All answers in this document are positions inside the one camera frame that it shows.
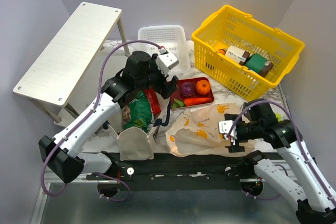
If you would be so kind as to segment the purple toy onion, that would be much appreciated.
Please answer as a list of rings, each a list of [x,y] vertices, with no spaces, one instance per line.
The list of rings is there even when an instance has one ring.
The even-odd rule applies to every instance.
[[[192,82],[184,82],[180,87],[180,93],[184,97],[191,97],[195,93],[195,84]]]

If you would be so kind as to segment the orange toy carrot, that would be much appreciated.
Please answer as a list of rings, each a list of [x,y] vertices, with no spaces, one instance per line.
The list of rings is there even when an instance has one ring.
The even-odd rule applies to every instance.
[[[205,104],[211,102],[211,98],[201,97],[201,98],[187,98],[184,100],[185,106],[195,106],[200,104]]]

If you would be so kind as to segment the orange toy pumpkin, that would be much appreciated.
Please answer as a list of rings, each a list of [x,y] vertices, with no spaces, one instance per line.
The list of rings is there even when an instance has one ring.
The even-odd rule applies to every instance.
[[[199,95],[207,95],[211,91],[211,84],[206,80],[200,80],[196,83],[195,88]]]

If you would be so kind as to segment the green snack packet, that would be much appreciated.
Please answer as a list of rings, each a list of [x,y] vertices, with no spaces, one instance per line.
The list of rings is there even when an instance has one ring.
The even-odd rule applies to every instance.
[[[152,110],[149,101],[143,91],[140,91],[122,110],[123,129],[137,127],[144,132],[148,132],[152,124]]]

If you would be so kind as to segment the peach plastic grocery bag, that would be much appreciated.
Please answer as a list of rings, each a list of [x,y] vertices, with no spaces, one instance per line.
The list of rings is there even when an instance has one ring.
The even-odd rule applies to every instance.
[[[255,149],[256,141],[241,143],[243,152],[230,153],[228,140],[223,139],[218,130],[218,122],[225,114],[239,114],[240,109],[234,103],[214,104],[191,111],[185,109],[166,131],[166,142],[170,153],[177,157],[189,155],[220,155],[243,157]]]

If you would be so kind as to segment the beige canvas tote bag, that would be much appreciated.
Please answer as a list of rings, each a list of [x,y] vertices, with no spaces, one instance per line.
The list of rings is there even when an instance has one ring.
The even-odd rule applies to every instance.
[[[123,111],[117,112],[108,119],[111,136],[118,147],[122,161],[144,161],[154,159],[156,136],[161,125],[150,125],[148,131],[133,126],[123,126]]]

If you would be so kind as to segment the dark toy grape bunch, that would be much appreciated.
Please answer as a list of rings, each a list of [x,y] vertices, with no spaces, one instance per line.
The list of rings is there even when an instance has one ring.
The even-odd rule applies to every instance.
[[[174,102],[173,102],[171,108],[177,109],[177,108],[182,108],[182,107],[184,107],[184,102],[174,98]]]

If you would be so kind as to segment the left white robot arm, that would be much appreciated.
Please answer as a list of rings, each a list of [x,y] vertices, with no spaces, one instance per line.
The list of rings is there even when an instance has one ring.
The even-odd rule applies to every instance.
[[[163,50],[153,55],[133,52],[125,67],[101,86],[95,101],[70,125],[52,138],[43,136],[39,140],[44,167],[49,167],[65,184],[84,173],[98,172],[104,179],[112,179],[117,170],[111,159],[103,153],[82,153],[82,147],[140,91],[152,88],[163,99],[170,98],[177,89],[178,78],[167,78],[178,62],[175,54]]]

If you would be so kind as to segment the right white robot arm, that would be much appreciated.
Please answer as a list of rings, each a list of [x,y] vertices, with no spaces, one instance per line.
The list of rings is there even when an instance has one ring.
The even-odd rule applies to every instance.
[[[247,154],[226,172],[264,179],[292,205],[300,223],[335,223],[335,190],[310,155],[290,114],[287,112],[288,118],[278,121],[272,105],[283,109],[264,99],[248,102],[240,114],[220,121],[218,131],[230,142],[230,153],[242,152],[240,143],[244,141],[263,139],[285,160],[297,180],[280,171],[261,151]]]

